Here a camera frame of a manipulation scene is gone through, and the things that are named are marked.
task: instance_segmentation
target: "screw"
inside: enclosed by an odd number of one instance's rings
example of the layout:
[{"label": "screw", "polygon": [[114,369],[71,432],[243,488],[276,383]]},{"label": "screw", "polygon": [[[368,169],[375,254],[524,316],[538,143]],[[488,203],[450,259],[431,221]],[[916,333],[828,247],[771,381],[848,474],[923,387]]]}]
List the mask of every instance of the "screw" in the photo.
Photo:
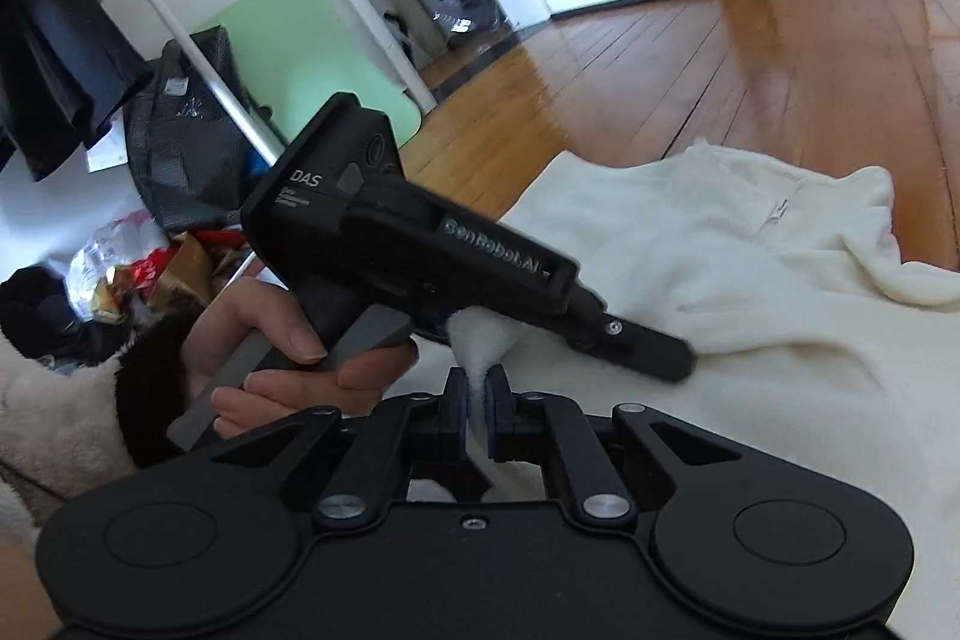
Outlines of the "screw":
[{"label": "screw", "polygon": [[593,518],[622,518],[630,512],[630,501],[619,494],[594,494],[584,499],[584,512]]},{"label": "screw", "polygon": [[353,494],[332,494],[323,497],[317,504],[320,515],[334,521],[345,521],[347,518],[356,518],[363,515],[367,509],[366,501]]}]

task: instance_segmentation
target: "metal pole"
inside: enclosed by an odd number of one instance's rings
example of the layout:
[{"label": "metal pole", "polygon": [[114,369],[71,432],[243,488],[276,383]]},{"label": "metal pole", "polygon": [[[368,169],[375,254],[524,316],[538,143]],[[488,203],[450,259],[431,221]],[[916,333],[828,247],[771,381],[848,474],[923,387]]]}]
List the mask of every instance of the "metal pole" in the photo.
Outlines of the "metal pole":
[{"label": "metal pole", "polygon": [[280,155],[283,153],[285,145],[282,141],[277,138],[277,135],[272,132],[270,127],[267,126],[261,118],[251,115],[247,112],[244,105],[237,100],[237,97],[227,87],[227,83],[224,82],[223,78],[217,73],[217,70],[210,65],[210,62],[206,60],[203,52],[200,52],[200,48],[197,47],[193,39],[190,38],[190,34],[186,28],[184,28],[176,18],[170,7],[167,6],[166,1],[149,1],[150,4],[154,6],[157,14],[160,15],[160,18],[166,23],[167,28],[170,28],[174,39],[176,39],[176,42],[178,42],[184,50],[184,54],[190,60],[190,63],[193,64],[193,67],[200,73],[200,76],[203,77],[203,81],[205,81],[210,91],[213,92],[214,97],[216,97],[216,100],[220,102],[227,114],[232,118],[237,128],[250,140],[251,145],[263,156],[264,160],[271,166],[274,165],[277,162],[277,158],[280,158]]}]

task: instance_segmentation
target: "hand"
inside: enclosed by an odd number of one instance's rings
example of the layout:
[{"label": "hand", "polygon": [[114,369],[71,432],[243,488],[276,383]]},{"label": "hand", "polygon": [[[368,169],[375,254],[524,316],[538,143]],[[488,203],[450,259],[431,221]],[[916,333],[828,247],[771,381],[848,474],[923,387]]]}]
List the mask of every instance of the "hand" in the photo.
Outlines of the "hand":
[{"label": "hand", "polygon": [[[213,300],[184,341],[181,360],[190,399],[203,391],[253,329],[262,330],[272,346],[297,363],[315,363],[326,355],[290,292],[242,278]],[[221,437],[235,437],[316,405],[362,415],[414,363],[416,345],[410,340],[354,357],[335,372],[254,372],[243,390],[223,387],[213,393],[210,401],[219,413],[214,427]]]}]

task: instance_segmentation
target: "garment sleeve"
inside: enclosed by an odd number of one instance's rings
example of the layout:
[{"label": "garment sleeve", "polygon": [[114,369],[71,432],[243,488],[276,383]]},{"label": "garment sleeve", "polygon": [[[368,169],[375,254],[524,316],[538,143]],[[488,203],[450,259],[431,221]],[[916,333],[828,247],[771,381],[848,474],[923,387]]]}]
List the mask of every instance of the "garment sleeve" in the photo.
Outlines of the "garment sleeve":
[{"label": "garment sleeve", "polygon": [[64,498],[176,456],[165,431],[185,409],[179,348],[196,317],[167,316],[69,376],[25,359],[0,333],[0,480],[37,525]]}]

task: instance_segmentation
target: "black bag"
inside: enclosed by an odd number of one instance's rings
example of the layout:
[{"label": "black bag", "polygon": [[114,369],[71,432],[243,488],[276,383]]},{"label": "black bag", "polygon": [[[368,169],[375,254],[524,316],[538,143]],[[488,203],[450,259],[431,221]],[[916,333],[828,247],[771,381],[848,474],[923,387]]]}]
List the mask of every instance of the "black bag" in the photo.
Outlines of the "black bag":
[{"label": "black bag", "polygon": [[[213,28],[193,40],[250,109],[227,30]],[[163,48],[151,85],[128,105],[124,125],[133,182],[165,231],[239,222],[256,153],[176,41]]]}]

